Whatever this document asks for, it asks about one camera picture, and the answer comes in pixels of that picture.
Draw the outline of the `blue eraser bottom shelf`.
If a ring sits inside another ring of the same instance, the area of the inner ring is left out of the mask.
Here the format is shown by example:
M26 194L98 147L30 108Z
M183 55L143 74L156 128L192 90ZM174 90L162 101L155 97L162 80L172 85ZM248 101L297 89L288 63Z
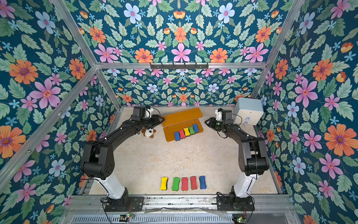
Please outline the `blue eraser bottom shelf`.
M198 133L200 131L197 124L193 124L192 127L195 133Z
M175 141L180 141L181 137L180 137L180 133L179 132L175 132L174 133L174 137L175 137Z

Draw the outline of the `green eraser top shelf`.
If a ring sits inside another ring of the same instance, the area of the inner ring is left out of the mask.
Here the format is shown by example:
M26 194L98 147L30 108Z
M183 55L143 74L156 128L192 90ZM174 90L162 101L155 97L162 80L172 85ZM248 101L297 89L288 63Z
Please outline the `green eraser top shelf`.
M180 186L180 178L174 177L172 183L172 191L178 191Z

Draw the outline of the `yellow eraser top shelf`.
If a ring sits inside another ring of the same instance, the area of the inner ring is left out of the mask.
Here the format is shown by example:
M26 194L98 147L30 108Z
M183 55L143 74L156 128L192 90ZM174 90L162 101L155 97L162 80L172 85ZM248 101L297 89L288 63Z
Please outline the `yellow eraser top shelf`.
M168 183L168 177L162 177L162 178L161 178L160 190L166 191L167 188L168 188L167 183Z

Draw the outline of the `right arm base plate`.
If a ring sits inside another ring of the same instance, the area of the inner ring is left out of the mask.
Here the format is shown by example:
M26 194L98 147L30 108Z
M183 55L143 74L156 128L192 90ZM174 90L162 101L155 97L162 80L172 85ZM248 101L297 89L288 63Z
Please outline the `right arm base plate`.
M216 193L217 210L219 211L254 211L255 203L253 197L240 198L235 193L230 192L224 195Z

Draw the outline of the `yellow eraser bottom shelf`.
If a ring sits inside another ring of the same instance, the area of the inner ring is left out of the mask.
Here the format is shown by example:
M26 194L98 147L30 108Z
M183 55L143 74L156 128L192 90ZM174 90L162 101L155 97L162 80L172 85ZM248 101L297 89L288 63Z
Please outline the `yellow eraser bottom shelf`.
M184 128L184 133L185 133L185 136L190 136L190 131L189 131L189 128Z

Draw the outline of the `red eraser shelf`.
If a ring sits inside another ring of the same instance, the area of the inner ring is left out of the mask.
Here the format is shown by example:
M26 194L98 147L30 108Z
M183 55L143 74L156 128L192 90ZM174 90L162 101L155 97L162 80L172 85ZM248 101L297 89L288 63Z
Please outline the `red eraser shelf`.
M196 176L191 176L191 177L190 177L190 183L191 183L191 190L196 190L196 189L198 189L197 177L196 177Z
M182 191L188 191L188 189L189 189L189 187L188 187L188 178L187 178L187 177L183 177L183 178L181 179L181 182L182 182L182 184L181 184L181 190L182 190Z
M185 131L183 129L179 131L179 134L181 139L186 138Z

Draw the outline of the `green eraser bottom shelf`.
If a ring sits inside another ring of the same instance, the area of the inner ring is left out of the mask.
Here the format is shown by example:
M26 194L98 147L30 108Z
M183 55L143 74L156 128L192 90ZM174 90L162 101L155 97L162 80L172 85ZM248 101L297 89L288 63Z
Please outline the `green eraser bottom shelf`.
M190 127L188 128L188 130L189 130L189 132L190 132L191 135L194 135L194 134L195 134L195 131L194 131L193 126L190 126Z

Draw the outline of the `yellow eraser shelf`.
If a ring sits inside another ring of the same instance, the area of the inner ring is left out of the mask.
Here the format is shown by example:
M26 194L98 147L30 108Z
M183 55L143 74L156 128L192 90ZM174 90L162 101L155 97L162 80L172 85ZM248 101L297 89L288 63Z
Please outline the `yellow eraser shelf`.
M185 136L190 136L190 131L189 131L189 128L184 128L184 133L185 133Z
M168 183L168 177L162 177L162 178L161 178L160 190L166 191L167 188L168 188L167 183Z

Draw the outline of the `blue eraser shelf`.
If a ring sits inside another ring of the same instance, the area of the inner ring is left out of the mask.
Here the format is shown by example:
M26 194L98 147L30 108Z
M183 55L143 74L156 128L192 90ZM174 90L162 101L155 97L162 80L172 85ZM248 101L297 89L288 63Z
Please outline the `blue eraser shelf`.
M175 132L174 133L174 137L175 137L175 141L180 141L181 137L180 137L180 133L179 132Z
M195 133L198 133L200 131L197 124L193 124L192 127Z
M205 176L200 176L199 177L199 182L200 182L200 189L206 189L207 185L206 185L206 177Z

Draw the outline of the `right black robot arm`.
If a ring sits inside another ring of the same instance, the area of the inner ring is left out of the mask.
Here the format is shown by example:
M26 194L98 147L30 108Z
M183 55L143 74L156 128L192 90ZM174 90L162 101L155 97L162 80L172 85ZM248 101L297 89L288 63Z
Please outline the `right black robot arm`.
M240 125L234 123L231 110L219 108L215 117L205 121L205 124L217 133L225 134L225 138L234 140L238 146L239 168L243 175L232 187L229 198L235 201L250 197L255 181L269 169L269 159L266 152L265 140L245 132Z

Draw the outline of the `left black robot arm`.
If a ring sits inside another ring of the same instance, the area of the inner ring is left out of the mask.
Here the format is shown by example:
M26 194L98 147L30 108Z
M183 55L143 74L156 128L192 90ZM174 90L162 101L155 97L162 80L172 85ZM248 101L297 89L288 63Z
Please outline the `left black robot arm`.
M153 114L153 107L135 106L132 116L119 128L99 140L86 143L81 170L87 177L97 180L106 190L108 198L116 204L129 201L128 190L113 174L114 150L130 137L143 130L153 129L165 121L161 114Z

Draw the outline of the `green eraser shelf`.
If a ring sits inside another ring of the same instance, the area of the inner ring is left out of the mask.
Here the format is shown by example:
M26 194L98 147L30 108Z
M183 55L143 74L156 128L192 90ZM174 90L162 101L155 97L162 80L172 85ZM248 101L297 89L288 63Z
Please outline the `green eraser shelf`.
M174 177L172 183L172 191L178 191L180 186L180 178Z
M194 135L194 134L195 134L195 131L194 131L193 126L190 126L190 127L188 128L188 130L189 130L189 132L190 132L191 135Z

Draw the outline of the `red eraser top shelf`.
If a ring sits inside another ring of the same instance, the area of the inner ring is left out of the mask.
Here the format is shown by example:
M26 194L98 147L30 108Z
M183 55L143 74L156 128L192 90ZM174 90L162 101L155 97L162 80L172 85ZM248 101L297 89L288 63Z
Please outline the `red eraser top shelf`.
M190 183L191 183L191 190L196 190L196 189L198 189L197 177L196 177L196 176L191 176L191 177L190 177Z
M181 182L182 182L182 184L181 184L181 190L182 190L182 191L188 191L188 189L189 189L189 187L188 187L188 178L187 178L187 177L183 177L183 178L181 179Z

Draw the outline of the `red eraser bottom shelf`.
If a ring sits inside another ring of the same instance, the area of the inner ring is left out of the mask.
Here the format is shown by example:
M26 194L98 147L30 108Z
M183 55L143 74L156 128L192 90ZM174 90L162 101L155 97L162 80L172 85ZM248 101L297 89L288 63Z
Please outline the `red eraser bottom shelf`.
M179 134L181 139L186 138L185 131L183 129L179 131Z

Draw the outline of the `blue eraser top shelf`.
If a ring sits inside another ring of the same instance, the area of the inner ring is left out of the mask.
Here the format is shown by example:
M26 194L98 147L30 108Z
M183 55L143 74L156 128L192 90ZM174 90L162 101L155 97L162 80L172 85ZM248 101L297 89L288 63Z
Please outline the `blue eraser top shelf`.
M207 185L206 185L206 177L205 176L200 176L199 177L199 182L200 182L200 189L206 189Z

